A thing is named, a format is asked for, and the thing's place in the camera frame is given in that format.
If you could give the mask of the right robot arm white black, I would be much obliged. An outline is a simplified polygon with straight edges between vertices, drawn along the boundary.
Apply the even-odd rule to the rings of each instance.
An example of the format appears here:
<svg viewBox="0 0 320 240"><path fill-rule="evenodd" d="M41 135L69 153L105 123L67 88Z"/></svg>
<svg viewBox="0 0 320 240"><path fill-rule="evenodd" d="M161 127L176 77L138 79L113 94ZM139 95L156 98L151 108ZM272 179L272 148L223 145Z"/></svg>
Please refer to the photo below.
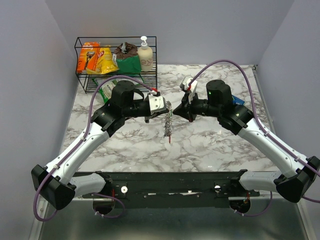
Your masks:
<svg viewBox="0 0 320 240"><path fill-rule="evenodd" d="M292 203L299 202L314 182L320 160L293 150L256 120L249 108L234 103L230 86L223 80L211 80L206 84L206 99L198 97L197 84L188 77L181 82L184 96L173 114L189 122L198 115L217 118L224 129L251 143L279 169L272 172L247 170L230 183L230 191L236 196L251 190L277 192Z"/></svg>

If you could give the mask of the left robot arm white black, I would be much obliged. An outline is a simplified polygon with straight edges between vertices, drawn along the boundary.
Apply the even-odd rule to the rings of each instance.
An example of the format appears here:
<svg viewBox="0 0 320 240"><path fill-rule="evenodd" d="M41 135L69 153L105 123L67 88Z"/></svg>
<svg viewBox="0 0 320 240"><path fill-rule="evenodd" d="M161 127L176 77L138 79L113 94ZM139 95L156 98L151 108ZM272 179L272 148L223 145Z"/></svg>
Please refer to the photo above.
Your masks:
<svg viewBox="0 0 320 240"><path fill-rule="evenodd" d="M46 166L36 165L31 170L36 192L56 210L62 210L77 196L96 193L101 198L107 197L111 185L100 173L75 177L75 172L127 119L144 117L148 122L164 113L168 113L166 100L159 92L151 90L144 95L133 82L119 81L110 99L96 111L89 111L88 124L81 135Z"/></svg>

